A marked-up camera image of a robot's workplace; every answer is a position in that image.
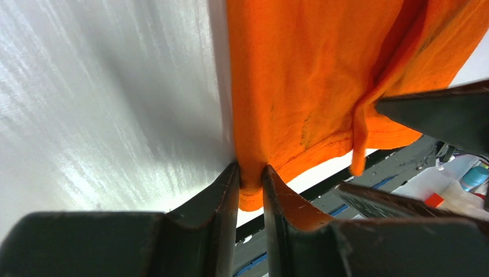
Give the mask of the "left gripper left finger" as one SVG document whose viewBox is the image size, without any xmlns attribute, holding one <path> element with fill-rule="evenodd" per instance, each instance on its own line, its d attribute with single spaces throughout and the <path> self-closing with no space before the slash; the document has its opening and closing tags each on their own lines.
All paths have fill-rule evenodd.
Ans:
<svg viewBox="0 0 489 277">
<path fill-rule="evenodd" d="M 1 245 L 2 276 L 231 276 L 239 166 L 167 212 L 36 212 Z"/>
</svg>

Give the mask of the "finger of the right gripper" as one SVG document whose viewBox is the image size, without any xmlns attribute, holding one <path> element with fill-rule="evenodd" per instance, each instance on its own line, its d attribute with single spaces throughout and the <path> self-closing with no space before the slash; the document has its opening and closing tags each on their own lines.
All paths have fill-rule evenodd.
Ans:
<svg viewBox="0 0 489 277">
<path fill-rule="evenodd" d="M 429 207 L 420 200 L 362 185 L 341 181 L 336 187 L 336 194 L 348 206 L 356 209 L 366 218 L 463 218 L 474 222 L 482 230 L 488 229 L 488 221 L 485 219 L 476 219 L 452 211 Z"/>
<path fill-rule="evenodd" d="M 488 155 L 488 80 L 383 98 L 375 109 L 434 139 Z"/>
</svg>

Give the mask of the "orange t shirt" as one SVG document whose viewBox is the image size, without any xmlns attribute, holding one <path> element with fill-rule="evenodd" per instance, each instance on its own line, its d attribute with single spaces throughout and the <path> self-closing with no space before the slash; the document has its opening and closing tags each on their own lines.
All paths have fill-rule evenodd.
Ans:
<svg viewBox="0 0 489 277">
<path fill-rule="evenodd" d="M 443 89 L 488 31 L 487 1 L 228 1 L 239 207 L 262 207 L 261 174 L 288 182 L 352 152 L 420 133 L 378 114 L 383 96 Z"/>
</svg>

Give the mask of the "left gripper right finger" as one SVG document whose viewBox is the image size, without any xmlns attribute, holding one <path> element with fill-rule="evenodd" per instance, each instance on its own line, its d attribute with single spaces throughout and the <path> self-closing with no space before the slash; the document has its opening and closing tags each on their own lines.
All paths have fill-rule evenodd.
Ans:
<svg viewBox="0 0 489 277">
<path fill-rule="evenodd" d="M 337 219 L 262 173 L 270 276 L 487 276 L 488 229 L 463 218 Z"/>
</svg>

